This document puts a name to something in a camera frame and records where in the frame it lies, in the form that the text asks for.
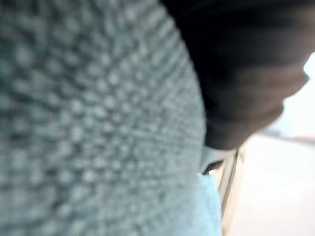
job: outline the white wall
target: white wall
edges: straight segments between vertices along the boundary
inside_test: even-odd
[[[315,235],[315,147],[253,136],[229,236]]]

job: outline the brown sleeve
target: brown sleeve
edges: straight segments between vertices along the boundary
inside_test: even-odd
[[[239,147],[307,82],[303,66],[315,51],[315,1],[163,2],[199,77],[207,146]]]

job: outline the blurry background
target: blurry background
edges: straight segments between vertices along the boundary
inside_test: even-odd
[[[283,115],[246,143],[228,236],[315,235],[315,54],[305,71]]]

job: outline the light blue knit fabric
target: light blue knit fabric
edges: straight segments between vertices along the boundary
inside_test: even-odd
[[[218,236],[203,115],[157,1],[0,1],[0,235]]]

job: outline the textured knit texture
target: textured knit texture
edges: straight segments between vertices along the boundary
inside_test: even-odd
[[[164,8],[0,11],[0,235],[218,235],[215,184],[197,174],[201,96]]]

